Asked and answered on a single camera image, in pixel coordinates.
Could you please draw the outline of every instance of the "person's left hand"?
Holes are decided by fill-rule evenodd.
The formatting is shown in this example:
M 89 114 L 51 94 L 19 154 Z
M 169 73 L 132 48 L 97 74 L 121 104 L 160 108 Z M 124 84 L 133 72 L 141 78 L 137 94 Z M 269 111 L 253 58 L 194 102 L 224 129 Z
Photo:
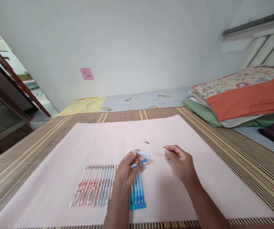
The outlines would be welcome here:
M 138 172 L 143 167 L 143 164 L 140 164 L 137 167 L 131 168 L 132 164 L 140 163 L 141 155 L 137 154 L 136 151 L 140 150 L 132 150 L 122 159 L 116 171 L 115 184 L 118 183 L 131 188 Z

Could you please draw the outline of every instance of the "white pen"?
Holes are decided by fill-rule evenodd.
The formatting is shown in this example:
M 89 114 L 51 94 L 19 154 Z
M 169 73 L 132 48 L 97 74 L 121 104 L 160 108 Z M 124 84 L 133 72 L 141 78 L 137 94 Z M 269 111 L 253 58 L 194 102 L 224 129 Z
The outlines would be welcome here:
M 79 190 L 80 190 L 80 187 L 83 185 L 83 180 L 84 180 L 84 177 L 87 176 L 87 173 L 89 173 L 90 169 L 88 169 L 88 166 L 86 167 L 84 173 L 83 173 L 83 176 L 81 177 L 80 179 L 80 183 L 78 184 L 78 188 L 74 194 L 74 197 L 73 197 L 73 200 L 72 202 L 70 203 L 70 207 L 72 207 L 74 205 L 74 201 L 76 200 L 77 196 L 78 196 L 78 193 L 79 193 Z
M 104 199 L 104 205 L 108 204 L 109 194 L 110 194 L 110 190 L 111 190 L 111 185 L 112 185 L 112 179 L 113 179 L 114 170 L 115 170 L 115 166 L 113 165 L 113 169 L 111 171 L 111 175 L 109 176 L 108 183 L 107 183 L 107 191 L 106 191 L 106 197 Z
M 113 188 L 114 188 L 114 184 L 115 184 L 115 177 L 116 177 L 117 168 L 118 168 L 118 166 L 117 166 L 117 164 L 116 164 L 116 165 L 115 165 L 115 169 L 114 169 L 114 175 L 113 175 L 113 185 L 112 185 L 112 187 L 111 187 L 111 194 L 110 194 L 109 198 L 112 197 L 112 192 L 113 192 Z
M 81 196 L 81 200 L 80 200 L 80 202 L 79 202 L 79 205 L 84 205 L 85 197 L 87 196 L 87 193 L 88 193 L 88 191 L 89 191 L 89 188 L 92 186 L 93 179 L 94 179 L 94 176 L 95 176 L 95 174 L 96 174 L 97 168 L 98 168 L 98 166 L 96 165 L 96 166 L 94 167 L 93 173 L 92 173 L 91 176 L 89 177 L 89 180 L 88 180 L 87 185 L 85 185 L 85 187 L 84 187 L 84 189 L 83 189 L 83 195 Z
M 155 147 L 157 147 L 157 148 L 160 148 L 160 149 L 166 150 L 166 149 L 164 149 L 164 148 L 162 148 L 162 147 L 160 147 L 160 146 L 154 145 L 154 144 L 152 144 L 152 143 L 149 143 L 149 142 L 145 142 L 145 143 L 148 143 L 148 144 L 150 144 L 150 145 L 152 145 L 152 146 L 155 146 Z
M 109 199 L 110 199 L 111 196 L 112 196 L 112 190 L 113 190 L 113 186 L 114 186 L 114 183 L 115 183 L 116 170 L 117 170 L 117 165 L 114 165 L 113 177 L 111 178 L 110 187 L 109 187 L 108 195 L 107 195 L 106 209 L 107 209 L 107 207 L 108 207 Z
M 89 197 L 87 198 L 87 205 L 89 206 L 91 203 L 92 203 L 92 200 L 93 200 L 93 196 L 94 196 L 94 193 L 95 193 L 95 188 L 96 188 L 96 185 L 98 184 L 98 179 L 99 179 L 99 173 L 101 172 L 101 169 L 102 169 L 102 165 L 100 165 L 100 167 L 98 168 L 98 172 L 95 176 L 95 179 L 92 183 L 92 186 L 90 188 L 90 192 L 89 192 Z
M 106 193 L 107 193 L 107 181 L 108 181 L 108 179 L 109 179 L 109 177 L 111 175 L 111 172 L 112 172 L 112 166 L 109 167 L 108 175 L 107 175 L 106 180 L 105 180 L 104 189 L 103 189 L 104 195 L 103 195 L 103 197 L 100 200 L 100 207 L 104 206 L 104 204 L 105 204 L 104 200 L 105 200 Z
M 78 196 L 77 196 L 77 198 L 76 198 L 76 200 L 75 200 L 75 202 L 74 202 L 74 205 L 78 206 L 78 204 L 79 204 L 79 199 L 80 199 L 81 194 L 82 194 L 82 191 L 83 191 L 83 187 L 85 186 L 85 182 L 87 181 L 88 177 L 90 176 L 90 174 L 91 174 L 92 172 L 93 172 L 93 166 L 91 166 L 90 171 L 89 171 L 89 173 L 87 174 L 87 176 L 83 178 L 82 185 L 81 185 L 81 187 L 80 187 L 80 190 L 79 190 Z
M 105 167 L 102 166 L 100 176 L 99 176 L 99 179 L 98 179 L 96 187 L 95 187 L 95 194 L 94 194 L 93 200 L 92 200 L 92 207 L 94 207 L 96 205 L 96 201 L 97 201 L 97 198 L 98 198 L 98 192 L 99 192 L 99 188 L 101 186 L 101 180 L 102 180 L 102 177 L 103 177 L 104 169 L 105 169 Z
M 102 176 L 102 179 L 100 181 L 100 189 L 99 189 L 99 193 L 98 193 L 98 197 L 97 197 L 96 206 L 99 206 L 99 202 L 100 202 L 101 194 L 102 194 L 102 189 L 103 189 L 103 184 L 104 184 L 104 179 L 106 177 L 106 174 L 107 174 L 107 166 L 104 167 L 103 176 Z

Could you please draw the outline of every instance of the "checkered bed sheet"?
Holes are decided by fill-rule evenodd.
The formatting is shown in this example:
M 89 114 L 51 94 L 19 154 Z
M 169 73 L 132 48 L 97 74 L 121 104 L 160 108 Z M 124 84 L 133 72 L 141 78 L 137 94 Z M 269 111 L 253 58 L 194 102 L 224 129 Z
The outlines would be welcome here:
M 233 129 L 274 152 L 274 142 L 260 134 L 258 132 L 259 127 L 236 127 Z
M 108 96 L 99 112 L 181 107 L 191 88 Z

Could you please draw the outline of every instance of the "blue pen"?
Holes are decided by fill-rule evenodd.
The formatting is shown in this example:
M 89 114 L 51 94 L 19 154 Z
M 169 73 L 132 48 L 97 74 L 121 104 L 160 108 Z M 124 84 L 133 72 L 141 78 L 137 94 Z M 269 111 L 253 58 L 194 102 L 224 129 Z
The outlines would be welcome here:
M 137 180 L 138 208 L 142 209 L 139 176 L 136 176 L 136 180 Z
M 135 209 L 139 209 L 139 205 L 138 205 L 138 191 L 137 191 L 137 178 L 135 178 L 134 180 L 134 190 L 135 190 Z
M 148 153 L 145 153 L 145 152 L 140 152 L 140 151 L 137 151 L 137 150 L 133 150 L 133 152 L 137 152 L 138 154 L 140 154 L 140 155 L 143 155 L 143 156 L 148 156 L 148 157 L 150 157 L 151 155 L 150 154 L 148 154 Z
M 132 184 L 132 187 L 131 187 L 133 190 L 132 190 L 132 210 L 135 210 L 135 185 L 134 185 L 134 182 Z
M 134 184 L 131 186 L 131 202 L 130 202 L 130 210 L 133 210 L 133 193 L 134 193 Z
M 141 178 L 141 172 L 138 173 L 139 177 L 139 184 L 140 184 L 140 193 L 141 193 L 141 200 L 142 200 L 142 208 L 146 208 L 146 203 L 144 202 L 144 193 L 143 193 L 143 186 L 142 186 L 142 178 Z
M 131 168 L 135 168 L 135 167 L 137 167 L 138 165 L 140 165 L 140 164 L 142 164 L 142 163 L 144 163 L 144 162 L 147 162 L 147 159 L 146 159 L 146 158 L 143 159 L 143 161 L 140 161 L 139 164 L 132 164 L 132 165 L 131 165 Z

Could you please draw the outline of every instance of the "yellow bed sheet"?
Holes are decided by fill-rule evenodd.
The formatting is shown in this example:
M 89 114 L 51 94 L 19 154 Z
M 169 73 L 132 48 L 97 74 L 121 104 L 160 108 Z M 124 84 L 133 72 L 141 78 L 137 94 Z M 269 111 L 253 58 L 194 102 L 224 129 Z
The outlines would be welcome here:
M 57 116 L 98 112 L 105 99 L 106 97 L 93 97 L 75 100 Z

